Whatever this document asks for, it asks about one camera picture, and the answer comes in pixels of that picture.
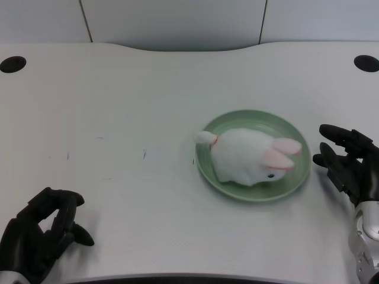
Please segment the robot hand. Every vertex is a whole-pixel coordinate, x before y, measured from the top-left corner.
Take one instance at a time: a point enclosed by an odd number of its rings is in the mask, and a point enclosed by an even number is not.
[[[12,219],[0,242],[0,284],[40,284],[66,248],[77,242],[93,246],[89,233],[75,224],[76,207],[84,203],[75,192],[45,188]],[[39,222],[59,210],[45,233]]]
[[[357,261],[359,281],[379,283],[379,149],[356,130],[321,125],[320,133],[347,152],[346,156],[338,156],[329,145],[321,143],[321,154],[314,155],[313,161],[328,169],[329,179],[355,206],[349,246]]]

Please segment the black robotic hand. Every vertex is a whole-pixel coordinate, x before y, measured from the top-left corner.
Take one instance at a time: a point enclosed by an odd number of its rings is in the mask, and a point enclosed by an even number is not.
[[[320,143],[321,154],[313,156],[316,164],[328,169],[327,176],[337,189],[345,192],[355,206],[379,201],[379,149],[372,140],[356,130],[327,124],[320,126],[320,133],[347,152],[346,156],[338,156],[328,144]]]
[[[0,272],[17,272],[31,284],[40,284],[72,242],[93,246],[89,233],[73,221],[76,207],[83,203],[75,192],[41,191],[8,223],[0,242]],[[39,222],[57,209],[52,228],[42,232]]]

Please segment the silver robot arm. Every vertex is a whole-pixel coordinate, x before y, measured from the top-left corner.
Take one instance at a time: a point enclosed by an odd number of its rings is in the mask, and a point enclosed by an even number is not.
[[[355,208],[349,247],[361,284],[379,283],[379,202],[365,201]]]
[[[0,284],[30,284],[30,282],[18,272],[0,271]]]

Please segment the black hole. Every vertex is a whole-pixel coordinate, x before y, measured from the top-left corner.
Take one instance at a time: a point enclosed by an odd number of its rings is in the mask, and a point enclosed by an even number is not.
[[[365,72],[379,71],[379,60],[370,55],[359,55],[354,59],[357,68]]]
[[[20,71],[26,65],[26,59],[22,56],[12,56],[5,59],[0,64],[0,71],[4,73],[14,73]]]

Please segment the plate rim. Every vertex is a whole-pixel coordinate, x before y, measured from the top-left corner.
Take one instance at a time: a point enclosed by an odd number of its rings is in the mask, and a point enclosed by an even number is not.
[[[227,114],[231,114],[231,113],[234,113],[234,112],[242,112],[242,111],[249,111],[249,112],[261,112],[261,113],[264,113],[264,114],[269,114],[269,115],[272,115],[274,117],[277,117],[283,121],[285,121],[286,123],[290,124],[293,128],[296,129],[296,131],[302,136],[302,138],[304,139],[304,142],[306,143],[306,146],[307,146],[307,154],[309,155],[309,163],[308,163],[308,166],[307,166],[307,169],[306,169],[306,174],[304,175],[304,177],[299,181],[299,183],[297,185],[295,185],[290,191],[287,191],[286,193],[283,193],[281,195],[278,195],[278,196],[275,196],[275,197],[270,197],[270,198],[262,198],[262,199],[252,199],[252,198],[246,198],[246,197],[243,197],[243,196],[239,196],[239,195],[234,195],[228,191],[225,191],[223,188],[219,187],[217,184],[215,184],[207,175],[204,174],[204,170],[203,168],[201,167],[200,165],[200,162],[199,162],[199,159],[198,159],[198,148],[197,146],[195,147],[195,152],[196,152],[196,164],[197,164],[197,168],[198,170],[200,171],[201,175],[203,176],[203,178],[211,185],[213,186],[214,188],[216,188],[217,190],[219,190],[220,192],[222,192],[223,194],[226,194],[234,199],[238,199],[238,200],[242,200],[242,201],[248,201],[248,202],[257,202],[257,203],[260,203],[260,202],[269,202],[269,201],[274,201],[274,200],[278,200],[278,199],[281,199],[281,198],[284,198],[290,194],[292,194],[293,192],[295,192],[297,189],[300,188],[301,185],[303,185],[305,183],[305,181],[307,180],[308,176],[309,176],[309,173],[310,173],[310,168],[311,168],[311,152],[310,152],[310,148],[309,148],[309,145],[308,145],[308,142],[307,140],[304,138],[304,135],[303,133],[301,133],[299,131],[299,129],[297,129],[297,127],[295,127],[292,123],[290,123],[289,121],[287,121],[286,119],[282,118],[282,117],[279,117],[275,114],[272,114],[270,112],[267,112],[267,111],[261,111],[259,109],[238,109],[238,110],[235,110],[235,111],[229,111],[229,112],[225,112],[224,114],[221,114],[215,118],[213,118],[209,123],[207,123],[207,125],[205,125],[205,127],[202,129],[203,131],[205,131],[205,129],[208,127],[208,125],[210,125],[213,121],[219,119],[220,117],[224,116],[224,115],[227,115]]]

